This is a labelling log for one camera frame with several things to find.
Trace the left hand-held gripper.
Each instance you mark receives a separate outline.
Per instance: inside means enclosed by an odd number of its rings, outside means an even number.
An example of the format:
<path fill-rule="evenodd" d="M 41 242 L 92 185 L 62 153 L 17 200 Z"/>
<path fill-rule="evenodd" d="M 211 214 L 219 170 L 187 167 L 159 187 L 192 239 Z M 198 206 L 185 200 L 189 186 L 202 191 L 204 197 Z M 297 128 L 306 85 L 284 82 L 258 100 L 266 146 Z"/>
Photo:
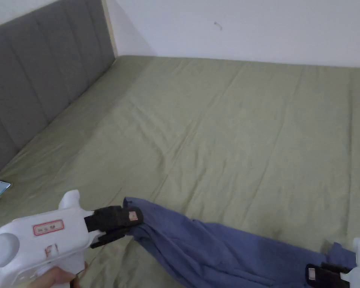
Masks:
<path fill-rule="evenodd" d="M 89 232 L 84 219 L 91 215 Z M 143 212 L 135 206 L 83 210 L 79 191 L 68 191 L 57 210 L 0 227 L 0 288 L 33 281 L 53 267 L 78 274 L 85 268 L 84 251 L 89 246 L 95 249 L 119 240 L 143 221 Z"/>

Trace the person's left hand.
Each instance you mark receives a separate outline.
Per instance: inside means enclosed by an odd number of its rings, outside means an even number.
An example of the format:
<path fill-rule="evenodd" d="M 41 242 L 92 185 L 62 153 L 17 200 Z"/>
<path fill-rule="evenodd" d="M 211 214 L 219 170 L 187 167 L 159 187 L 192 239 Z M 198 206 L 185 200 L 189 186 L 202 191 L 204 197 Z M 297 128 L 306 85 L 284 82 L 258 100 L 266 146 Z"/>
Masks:
<path fill-rule="evenodd" d="M 80 288 L 79 274 L 73 274 L 59 267 L 52 267 L 43 273 L 37 273 L 27 288 L 53 288 L 56 285 L 69 284 L 70 288 Z"/>

